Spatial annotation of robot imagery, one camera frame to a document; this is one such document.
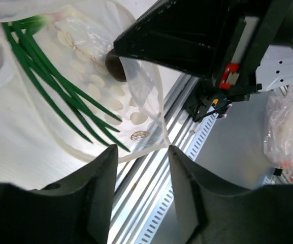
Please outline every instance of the plastic bag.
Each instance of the plastic bag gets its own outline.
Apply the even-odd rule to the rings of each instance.
[[[119,162],[168,146],[170,141],[164,121],[164,98],[157,66],[121,58],[127,83],[114,80],[105,67],[105,57],[112,49],[113,41],[135,21],[133,16],[118,3],[104,0],[79,2],[48,12],[61,13],[65,18],[41,30],[34,38],[65,78],[122,118],[123,122],[118,123],[87,104],[96,116],[120,130],[120,133],[112,134],[131,153],[119,148]],[[64,149],[86,162],[104,151],[105,146],[94,138],[91,138],[94,143],[91,145],[72,131],[43,100],[22,69],[18,69],[46,128]],[[58,94],[48,85],[43,86],[71,121],[88,135]],[[99,128],[93,123],[90,125],[112,144]]]
[[[293,86],[287,96],[269,97],[266,119],[265,154],[293,178]]]

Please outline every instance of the clear plastic bag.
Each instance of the clear plastic bag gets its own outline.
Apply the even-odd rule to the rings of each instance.
[[[287,96],[270,96],[267,103],[264,151],[268,158],[293,177],[293,86]]]
[[[87,103],[96,116],[120,130],[120,133],[112,134],[131,150],[128,153],[119,149],[119,162],[168,146],[162,83],[157,66],[121,58],[127,83],[114,80],[105,67],[105,57],[112,49],[113,41],[135,21],[133,16],[118,3],[105,0],[78,2],[54,11],[46,9],[49,13],[61,13],[63,18],[39,31],[34,38],[65,78],[122,118],[119,123]],[[18,70],[46,128],[64,149],[86,162],[104,151],[105,146],[95,139],[91,138],[94,143],[91,145],[72,131],[43,100],[22,69],[18,67]],[[88,135],[58,94],[48,85],[43,86],[71,121]],[[92,122],[90,125],[112,144],[99,128]]]

